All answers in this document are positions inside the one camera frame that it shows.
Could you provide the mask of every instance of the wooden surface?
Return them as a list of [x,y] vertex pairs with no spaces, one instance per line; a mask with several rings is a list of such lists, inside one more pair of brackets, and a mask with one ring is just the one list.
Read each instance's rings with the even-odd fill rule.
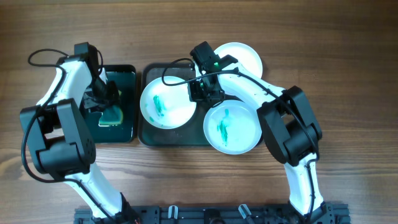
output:
[[[53,69],[27,64],[31,52],[72,53],[74,44],[89,41],[106,64],[130,63],[142,71],[152,62],[186,57],[204,40],[213,48],[249,44],[268,68],[265,80],[305,91],[323,130],[317,173],[326,201],[348,203],[353,223],[397,223],[397,6],[395,1],[0,6],[0,223],[71,223],[74,209],[85,206],[66,184],[38,183],[22,168],[19,111],[34,105],[54,77]],[[46,54],[36,61],[57,58]],[[97,145],[97,155],[105,176],[132,205],[289,199],[284,168],[265,145],[229,156],[212,148],[148,149],[135,139]]]

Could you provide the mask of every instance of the wooden table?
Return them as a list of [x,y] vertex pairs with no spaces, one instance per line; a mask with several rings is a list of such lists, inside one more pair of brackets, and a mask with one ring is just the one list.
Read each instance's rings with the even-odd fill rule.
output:
[[[213,48],[249,44],[268,68],[265,80],[305,91],[323,130],[317,173],[326,201],[348,203],[353,223],[397,223],[396,1],[54,2],[1,1],[16,5],[0,6],[0,223],[71,223],[74,209],[85,206],[66,184],[38,183],[22,168],[19,112],[54,78],[53,69],[28,65],[31,52],[73,53],[74,44],[89,41],[106,64],[142,71],[187,57],[204,40]],[[289,199],[285,170],[265,145],[229,156],[209,147],[149,149],[135,138],[97,145],[97,155],[132,205]]]

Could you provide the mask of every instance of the robotic hand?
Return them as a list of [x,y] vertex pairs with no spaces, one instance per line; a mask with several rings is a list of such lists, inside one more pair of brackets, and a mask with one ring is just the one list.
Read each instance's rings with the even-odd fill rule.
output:
[[[297,218],[294,223],[332,221],[329,215],[332,217],[334,207],[328,205],[326,208],[319,193],[315,170],[322,131],[303,91],[296,86],[285,90],[256,78],[232,56],[220,58],[207,42],[196,46],[190,54],[193,60],[185,59],[190,60],[192,67],[195,66],[201,74],[182,82],[188,83],[191,101],[223,101],[227,92],[257,110],[264,141],[270,153],[284,164],[286,170],[290,208]],[[75,55],[62,57],[51,66],[57,68],[57,75],[50,90],[36,106],[24,108],[20,114],[25,133],[21,155],[27,173],[41,182],[71,185],[90,206],[90,223],[145,222],[142,214],[140,218],[95,164],[95,145],[81,111],[83,108],[104,110],[109,105],[118,104],[119,98],[116,85],[101,79],[105,70],[99,66],[97,49],[88,43],[78,44]],[[294,120],[285,124],[282,119],[285,114],[292,115]],[[45,134],[51,133],[54,128],[62,128],[64,136],[47,139]],[[53,180],[41,179],[29,169],[25,157],[26,144],[29,145],[35,168],[41,174],[50,174]],[[345,221],[339,219],[340,223],[349,223],[348,209],[343,209],[347,210]],[[174,207],[169,209],[169,218],[176,221],[178,215],[174,212],[178,210]],[[241,205],[239,212],[248,223],[254,223],[246,205]],[[162,215],[155,218],[162,224]],[[265,218],[260,223],[267,223]],[[209,219],[205,218],[204,222],[209,223]]]

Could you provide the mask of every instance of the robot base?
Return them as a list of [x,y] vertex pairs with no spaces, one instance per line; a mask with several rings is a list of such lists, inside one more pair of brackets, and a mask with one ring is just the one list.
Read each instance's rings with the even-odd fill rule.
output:
[[[299,224],[304,223],[289,204],[263,207],[132,207],[141,224]],[[316,224],[350,224],[348,205],[324,203],[315,210]],[[109,224],[109,220],[95,220],[90,209],[76,209],[74,224]]]

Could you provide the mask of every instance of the black cable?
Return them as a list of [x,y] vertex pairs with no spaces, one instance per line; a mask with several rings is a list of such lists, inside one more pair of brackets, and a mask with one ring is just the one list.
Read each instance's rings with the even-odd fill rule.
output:
[[104,59],[102,58],[102,54],[101,52],[97,49],[99,56],[101,57],[101,69],[99,70],[98,75],[100,75],[102,73],[102,70],[104,69]]
[[65,56],[68,56],[68,54],[60,51],[60,50],[55,50],[55,49],[41,49],[41,50],[36,50],[35,52],[31,53],[27,59],[27,63],[29,63],[29,65],[32,66],[36,66],[36,67],[55,67],[55,68],[59,68],[62,71],[62,76],[60,81],[57,83],[57,86],[54,88],[54,91],[50,94],[49,98],[45,101],[45,103],[43,103],[38,110],[36,111],[36,113],[33,115],[32,119],[30,119],[27,128],[26,128],[26,132],[24,133],[24,137],[22,139],[22,146],[21,146],[21,159],[22,159],[22,165],[24,166],[26,172],[35,180],[39,181],[39,182],[43,182],[46,184],[51,184],[51,183],[60,183],[60,182],[74,182],[76,183],[81,189],[83,189],[83,191],[87,194],[87,196],[90,198],[91,201],[93,201],[93,203],[101,210],[101,212],[103,212],[106,217],[108,217],[112,222],[116,222],[116,220],[114,220],[106,211],[105,209],[94,199],[94,197],[89,193],[89,191],[85,188],[85,186],[78,180],[75,179],[63,179],[63,180],[46,180],[43,178],[40,178],[38,176],[36,176],[31,169],[29,168],[28,164],[27,164],[27,159],[26,159],[26,144],[27,144],[27,138],[29,136],[30,130],[32,129],[33,123],[34,121],[41,115],[41,113],[43,112],[43,110],[46,109],[47,105],[54,99],[55,95],[57,94],[57,92],[59,91],[60,87],[62,86],[62,83],[65,81],[66,75],[67,75],[67,71],[65,71],[64,68],[62,68],[59,65],[54,65],[54,64],[37,64],[37,63],[33,63],[30,60],[32,59],[32,57],[34,55],[36,55],[39,52],[58,52],[60,54],[63,54]]
[[306,166],[305,166],[305,167],[307,168],[307,170],[308,170],[308,176],[309,176],[310,185],[311,185],[311,206],[310,206],[310,211],[308,212],[308,215],[307,215],[307,217],[306,217],[306,221],[307,221],[307,222],[310,222],[310,221],[311,221],[311,216],[312,216],[312,210],[313,210],[314,203],[315,203],[315,188],[314,188],[314,185],[313,185],[313,179],[312,179],[312,175],[311,175],[310,164],[311,164],[311,162],[316,162],[316,161],[319,160],[319,149],[318,149],[318,146],[317,146],[317,145],[315,144],[315,142],[313,141],[313,139],[311,138],[311,135],[310,135],[310,133],[307,131],[307,129],[305,128],[304,124],[301,122],[301,120],[299,120],[299,117],[294,113],[293,109],[292,109],[287,103],[285,103],[281,98],[279,98],[279,96],[277,96],[274,92],[272,92],[270,89],[268,89],[268,88],[266,88],[265,86],[261,85],[261,83],[259,83],[257,80],[253,79],[253,78],[250,77],[249,75],[245,75],[245,74],[239,72],[238,69],[235,69],[235,70],[226,70],[226,71],[220,71],[220,72],[213,72],[213,73],[209,73],[209,74],[204,74],[204,75],[202,75],[202,76],[199,76],[199,77],[196,77],[196,78],[192,78],[192,79],[190,79],[190,80],[187,80],[187,81],[184,81],[184,82],[179,82],[179,83],[173,83],[173,84],[171,84],[171,83],[166,83],[166,82],[164,82],[164,75],[165,75],[165,73],[166,73],[166,70],[167,70],[169,67],[171,67],[173,64],[175,64],[175,63],[177,63],[177,62],[179,62],[179,61],[181,61],[181,60],[186,60],[186,58],[181,58],[181,59],[175,60],[174,62],[170,63],[169,66],[167,66],[167,67],[164,69],[164,71],[163,71],[163,73],[162,73],[162,82],[163,82],[164,85],[167,85],[167,86],[177,86],[177,85],[182,85],[182,84],[186,84],[186,83],[189,83],[189,82],[193,82],[193,81],[195,81],[195,80],[197,80],[197,79],[209,77],[209,76],[212,76],[212,75],[219,75],[219,74],[233,74],[233,75],[242,76],[242,77],[247,78],[248,80],[254,82],[256,85],[258,85],[260,88],[262,88],[267,94],[270,94],[272,97],[274,97],[274,98],[275,98],[275,99],[276,99],[276,100],[277,100],[277,101],[278,101],[278,102],[279,102],[279,103],[280,103],[280,104],[281,104],[281,105],[282,105],[282,106],[283,106],[283,107],[296,119],[296,121],[298,122],[298,125],[300,126],[300,128],[303,130],[304,134],[306,135],[306,137],[307,137],[308,140],[310,141],[311,146],[313,147],[313,149],[314,149],[314,151],[315,151],[315,155],[316,155],[316,158],[315,158],[315,159],[309,160],[309,161],[307,162]]

